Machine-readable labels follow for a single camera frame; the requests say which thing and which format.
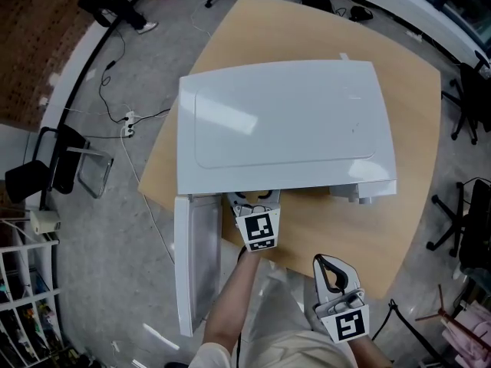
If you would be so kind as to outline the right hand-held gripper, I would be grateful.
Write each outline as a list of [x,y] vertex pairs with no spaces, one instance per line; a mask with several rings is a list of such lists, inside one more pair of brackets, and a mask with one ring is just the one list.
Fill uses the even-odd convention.
[[[341,259],[322,254],[314,257],[313,268],[320,304],[315,313],[334,343],[368,335],[369,306],[356,270]],[[343,295],[330,301],[331,294]]]

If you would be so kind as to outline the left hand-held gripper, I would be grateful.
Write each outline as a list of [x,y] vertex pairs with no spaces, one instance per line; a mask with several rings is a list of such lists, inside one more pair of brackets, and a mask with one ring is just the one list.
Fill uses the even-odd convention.
[[242,192],[230,192],[229,204],[235,216],[245,248],[263,251],[278,245],[281,206],[280,190],[269,190],[259,195],[256,203],[249,203]]

